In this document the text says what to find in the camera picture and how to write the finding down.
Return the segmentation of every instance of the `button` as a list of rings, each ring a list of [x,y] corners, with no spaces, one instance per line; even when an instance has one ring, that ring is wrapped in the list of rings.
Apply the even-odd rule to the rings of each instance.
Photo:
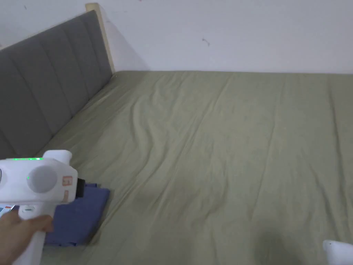
[[[33,212],[33,211],[34,211],[34,206],[28,206],[28,205],[26,205],[22,210],[23,213]]]

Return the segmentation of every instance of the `orange label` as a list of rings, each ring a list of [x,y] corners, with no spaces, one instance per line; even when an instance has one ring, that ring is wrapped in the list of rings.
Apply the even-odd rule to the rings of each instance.
[[[68,190],[64,192],[64,198],[62,199],[62,202],[68,202]]]
[[[62,177],[62,185],[63,186],[71,186],[72,185],[72,176],[63,176]]]

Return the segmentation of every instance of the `hand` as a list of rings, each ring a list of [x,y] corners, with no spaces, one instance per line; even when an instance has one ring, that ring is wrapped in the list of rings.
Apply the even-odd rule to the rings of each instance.
[[[51,216],[22,220],[16,210],[4,214],[0,218],[0,264],[12,264],[26,250],[37,231],[53,231]]]

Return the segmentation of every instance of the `green led indicator light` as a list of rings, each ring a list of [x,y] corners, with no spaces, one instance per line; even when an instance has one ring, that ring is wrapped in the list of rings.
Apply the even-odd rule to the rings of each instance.
[[[40,157],[32,157],[32,158],[14,158],[14,160],[43,160]]]

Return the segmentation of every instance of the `round gray knob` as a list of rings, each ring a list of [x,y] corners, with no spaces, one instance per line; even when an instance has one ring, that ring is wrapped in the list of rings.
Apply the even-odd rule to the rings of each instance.
[[[49,166],[39,166],[29,172],[27,183],[29,188],[36,193],[50,191],[58,181],[57,173]]]

